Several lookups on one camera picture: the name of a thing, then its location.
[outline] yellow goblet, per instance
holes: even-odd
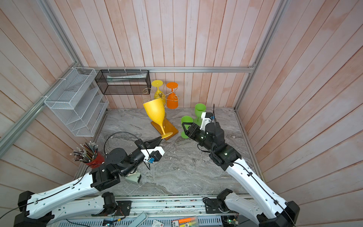
[[[149,118],[153,122],[158,124],[163,131],[163,135],[161,135],[162,139],[167,138],[173,134],[172,132],[165,133],[164,131],[163,122],[165,117],[165,108],[161,98],[157,98],[150,102],[144,103],[144,108]]]

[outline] black wire mesh basket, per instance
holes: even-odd
[[[103,94],[150,94],[148,70],[101,69],[95,80]]]

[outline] wire mesh shelf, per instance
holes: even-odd
[[[91,68],[74,68],[45,100],[51,109],[74,109],[86,92],[96,71]]]
[[[94,136],[108,106],[97,87],[88,90],[95,77],[94,69],[74,68],[45,100],[75,136]]]
[[[102,69],[95,80],[102,94],[150,94],[143,93],[151,88],[148,70]]]

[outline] yellow wine glass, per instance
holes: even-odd
[[[143,105],[149,118],[158,124],[163,131],[161,138],[164,139],[171,136],[173,134],[172,132],[165,133],[164,131],[163,122],[165,117],[165,108],[161,98],[154,99],[150,102],[144,103]]]
[[[163,101],[163,104],[165,105],[166,104],[166,100],[165,100],[165,95],[164,93],[159,89],[159,87],[161,87],[164,83],[161,81],[161,80],[154,80],[151,85],[153,87],[156,87],[157,90],[154,94],[154,98],[161,98],[162,101]]]

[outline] wooden wall panel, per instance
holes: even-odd
[[[292,1],[238,109],[267,184],[300,206],[299,226],[362,224],[362,10]]]
[[[1,137],[73,60],[37,1],[0,2],[0,40]],[[0,213],[17,207],[22,191],[38,193],[71,181],[78,165],[69,153],[85,141],[45,109],[0,160]],[[2,225],[11,226],[18,213],[7,214]]]
[[[82,63],[90,67],[249,66],[280,2],[50,0]],[[231,107],[247,74],[156,73],[151,78],[179,84],[179,107]],[[111,108],[142,108],[147,97],[108,96]]]

